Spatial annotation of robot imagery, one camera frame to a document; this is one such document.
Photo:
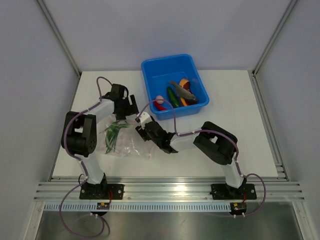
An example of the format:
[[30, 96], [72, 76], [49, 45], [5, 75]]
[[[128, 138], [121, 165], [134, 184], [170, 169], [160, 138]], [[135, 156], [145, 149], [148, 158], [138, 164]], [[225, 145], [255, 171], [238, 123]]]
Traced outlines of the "red fake chili pepper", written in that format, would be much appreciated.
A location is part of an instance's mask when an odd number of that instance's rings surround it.
[[167, 110], [167, 108], [164, 107], [163, 104], [164, 104], [164, 101], [163, 101], [163, 100], [156, 100], [156, 101], [154, 102], [154, 105], [155, 105], [155, 107], [156, 107], [156, 109], [157, 109], [158, 111], [165, 111], [165, 110]]

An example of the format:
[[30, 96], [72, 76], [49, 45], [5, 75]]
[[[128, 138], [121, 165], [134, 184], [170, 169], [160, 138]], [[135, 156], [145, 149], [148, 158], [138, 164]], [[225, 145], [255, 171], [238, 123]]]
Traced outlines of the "fake green onion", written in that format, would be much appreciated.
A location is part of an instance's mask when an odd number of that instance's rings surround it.
[[106, 155], [124, 157], [129, 155], [133, 143], [134, 125], [127, 120], [116, 120], [100, 132], [104, 136], [101, 151]]

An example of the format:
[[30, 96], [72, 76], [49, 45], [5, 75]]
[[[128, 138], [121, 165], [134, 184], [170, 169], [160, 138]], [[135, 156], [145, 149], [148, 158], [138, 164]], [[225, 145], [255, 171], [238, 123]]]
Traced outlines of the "fake egg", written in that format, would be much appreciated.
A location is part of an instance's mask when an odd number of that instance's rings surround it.
[[160, 105], [162, 105], [164, 103], [164, 98], [161, 95], [158, 95], [156, 97], [156, 102]]

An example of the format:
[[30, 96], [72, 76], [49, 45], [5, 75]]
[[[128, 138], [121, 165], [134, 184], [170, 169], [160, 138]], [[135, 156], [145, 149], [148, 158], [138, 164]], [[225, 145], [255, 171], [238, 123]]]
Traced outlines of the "clear zip top bag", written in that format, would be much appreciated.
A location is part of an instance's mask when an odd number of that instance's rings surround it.
[[152, 157], [154, 143], [144, 141], [136, 131], [134, 119], [117, 120], [114, 115], [105, 117], [97, 125], [96, 151], [114, 157]]

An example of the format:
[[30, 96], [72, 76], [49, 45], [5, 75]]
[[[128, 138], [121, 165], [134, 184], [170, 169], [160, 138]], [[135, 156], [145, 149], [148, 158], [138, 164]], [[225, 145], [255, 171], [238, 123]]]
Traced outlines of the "fake green cucumber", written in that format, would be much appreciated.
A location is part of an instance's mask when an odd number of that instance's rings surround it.
[[180, 102], [179, 102], [179, 100], [178, 100], [178, 97], [176, 96], [174, 90], [173, 90], [170, 86], [168, 86], [168, 87], [166, 88], [166, 92], [167, 92], [167, 96], [168, 96], [168, 99], [169, 99], [171, 105], [172, 105], [174, 108], [179, 108], [179, 107], [181, 107], [181, 104], [180, 104]]

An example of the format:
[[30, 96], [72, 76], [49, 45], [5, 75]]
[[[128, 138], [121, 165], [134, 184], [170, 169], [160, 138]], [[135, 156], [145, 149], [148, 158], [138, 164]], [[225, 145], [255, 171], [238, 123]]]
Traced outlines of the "grey fake fish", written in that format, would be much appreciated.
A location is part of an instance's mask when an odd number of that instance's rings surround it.
[[193, 103], [193, 104], [197, 104], [199, 102], [198, 98], [194, 94], [192, 94], [187, 89], [185, 89], [182, 86], [180, 86], [179, 84], [177, 84], [175, 81], [172, 80], [168, 84], [174, 86], [175, 92], [177, 93], [177, 95], [179, 97], [181, 97], [181, 98], [185, 99], [186, 101]]

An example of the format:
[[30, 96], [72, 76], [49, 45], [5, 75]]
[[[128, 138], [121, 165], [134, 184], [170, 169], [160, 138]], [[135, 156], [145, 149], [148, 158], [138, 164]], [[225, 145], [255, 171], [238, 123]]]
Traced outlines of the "fake steak slice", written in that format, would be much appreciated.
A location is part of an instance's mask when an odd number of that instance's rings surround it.
[[[191, 84], [190, 84], [189, 80], [187, 80], [186, 78], [181, 79], [181, 81], [179, 82], [179, 85], [181, 87], [183, 87], [185, 90], [187, 90], [188, 92], [192, 93], [192, 91], [190, 89]], [[184, 106], [184, 107], [194, 105], [194, 103], [185, 100], [183, 97], [180, 97], [180, 102], [181, 102], [182, 106]]]

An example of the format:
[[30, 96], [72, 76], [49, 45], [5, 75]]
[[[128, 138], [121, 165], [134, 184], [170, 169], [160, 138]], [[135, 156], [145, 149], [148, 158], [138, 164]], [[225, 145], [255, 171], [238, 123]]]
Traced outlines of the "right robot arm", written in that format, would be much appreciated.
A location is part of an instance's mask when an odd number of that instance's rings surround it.
[[206, 121], [198, 130], [176, 134], [165, 131], [158, 122], [152, 120], [141, 123], [135, 130], [145, 142], [152, 141], [167, 154], [197, 148], [222, 167], [225, 177], [222, 193], [233, 199], [245, 194], [247, 180], [238, 163], [238, 140], [218, 125]]

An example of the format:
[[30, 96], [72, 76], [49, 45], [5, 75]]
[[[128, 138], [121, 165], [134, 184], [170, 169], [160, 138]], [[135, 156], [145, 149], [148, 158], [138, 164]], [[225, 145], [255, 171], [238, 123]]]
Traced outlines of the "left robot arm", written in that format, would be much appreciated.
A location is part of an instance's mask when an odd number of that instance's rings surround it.
[[110, 115], [124, 121], [138, 113], [134, 95], [129, 95], [127, 87], [113, 84], [110, 92], [101, 95], [94, 105], [81, 112], [69, 111], [65, 116], [61, 146], [70, 157], [78, 160], [85, 182], [92, 184], [90, 193], [97, 199], [108, 194], [108, 186], [102, 183], [105, 174], [95, 154], [97, 124]]

